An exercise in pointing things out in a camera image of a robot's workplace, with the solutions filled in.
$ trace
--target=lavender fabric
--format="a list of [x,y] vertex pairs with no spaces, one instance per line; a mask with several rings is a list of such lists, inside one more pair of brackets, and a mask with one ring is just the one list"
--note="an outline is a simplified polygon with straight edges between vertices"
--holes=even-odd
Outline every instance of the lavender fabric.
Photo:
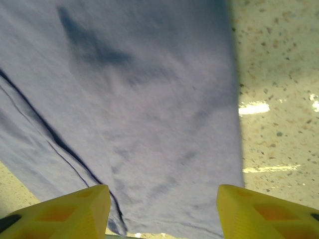
[[243,186],[223,0],[2,0],[0,159],[40,200],[109,185],[118,234],[223,238]]

